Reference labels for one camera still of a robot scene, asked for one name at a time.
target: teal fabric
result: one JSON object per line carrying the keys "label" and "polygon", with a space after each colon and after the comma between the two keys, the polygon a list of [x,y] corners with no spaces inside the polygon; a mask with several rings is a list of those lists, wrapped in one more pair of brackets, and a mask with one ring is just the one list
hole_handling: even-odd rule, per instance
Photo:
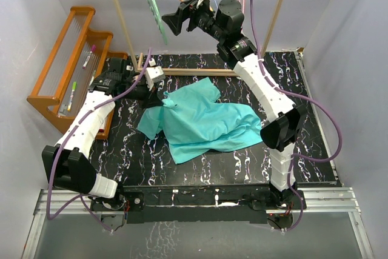
{"label": "teal fabric", "polygon": [[260,119],[252,108],[215,103],[220,92],[209,78],[164,96],[163,106],[145,110],[138,130],[151,140],[163,130],[176,164],[210,149],[230,152],[262,141]]}

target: turquoise cloth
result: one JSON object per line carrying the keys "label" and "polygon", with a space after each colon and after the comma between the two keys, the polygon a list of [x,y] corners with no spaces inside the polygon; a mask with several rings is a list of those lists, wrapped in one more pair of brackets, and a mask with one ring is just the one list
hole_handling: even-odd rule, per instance
{"label": "turquoise cloth", "polygon": [[145,110],[138,130],[151,140],[163,130],[176,164],[210,149],[230,152],[262,141],[260,119],[253,109],[215,103],[220,92],[209,78],[164,96],[163,106]]}

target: gray wall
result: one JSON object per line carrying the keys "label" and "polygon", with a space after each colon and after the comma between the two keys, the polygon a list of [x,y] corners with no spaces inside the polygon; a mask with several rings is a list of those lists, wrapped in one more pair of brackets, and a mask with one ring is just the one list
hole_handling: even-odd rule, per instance
{"label": "gray wall", "polygon": [[0,0],[0,257],[19,258],[40,188],[41,152],[59,132],[25,99],[66,14],[58,0]]}
{"label": "gray wall", "polygon": [[[377,258],[387,258],[387,0],[331,0],[304,54],[312,95],[344,133],[335,164],[355,189]],[[330,148],[336,133],[321,115]]]}
{"label": "gray wall", "polygon": [[[72,5],[94,6],[96,15],[93,18],[93,26],[97,29],[113,32],[112,47],[114,49],[128,50],[112,0],[59,1],[66,11]],[[156,1],[162,15],[175,12],[179,5],[178,0]],[[329,1],[284,0],[269,49],[281,50],[305,47]],[[169,44],[164,45],[146,0],[120,0],[120,3],[136,52],[146,52],[149,46],[153,47],[154,52],[159,53],[215,52],[216,42],[200,31],[187,33],[183,30],[181,36],[175,37],[166,27]],[[255,0],[256,27],[261,42],[265,37],[275,4],[276,0]],[[244,33],[252,37],[247,21],[244,24]]]}

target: green marker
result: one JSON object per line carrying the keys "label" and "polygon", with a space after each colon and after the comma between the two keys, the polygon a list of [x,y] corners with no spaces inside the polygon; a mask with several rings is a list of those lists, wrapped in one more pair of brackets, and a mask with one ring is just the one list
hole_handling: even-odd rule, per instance
{"label": "green marker", "polygon": [[70,94],[70,100],[69,100],[69,105],[67,106],[67,111],[69,112],[70,109],[72,108],[72,102],[73,102],[73,97],[74,97],[74,92],[75,92],[75,89],[77,87],[77,82],[74,81],[73,82],[73,87],[72,87],[72,92]]}

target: black marble table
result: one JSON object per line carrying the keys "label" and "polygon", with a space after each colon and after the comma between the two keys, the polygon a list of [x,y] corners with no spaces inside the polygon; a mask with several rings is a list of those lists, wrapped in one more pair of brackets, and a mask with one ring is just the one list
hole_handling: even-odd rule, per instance
{"label": "black marble table", "polygon": [[[154,56],[162,67],[226,68],[215,54]],[[266,54],[265,65],[280,87],[307,95],[302,74],[293,52]],[[172,92],[203,77],[168,76],[159,90]],[[210,77],[221,92],[222,103],[250,105],[266,121],[266,114],[245,83],[235,77]],[[296,104],[306,103],[294,99]],[[295,152],[327,158],[327,152],[312,107],[299,134]],[[234,152],[207,152],[184,164],[176,165],[169,144],[161,133],[154,140],[137,131],[143,110],[137,101],[122,99],[116,103],[109,138],[95,141],[91,163],[104,176],[120,180],[125,186],[181,186],[204,184],[268,183],[271,174],[269,150],[260,143]],[[302,183],[335,183],[330,163],[315,164],[299,159],[295,178]]]}

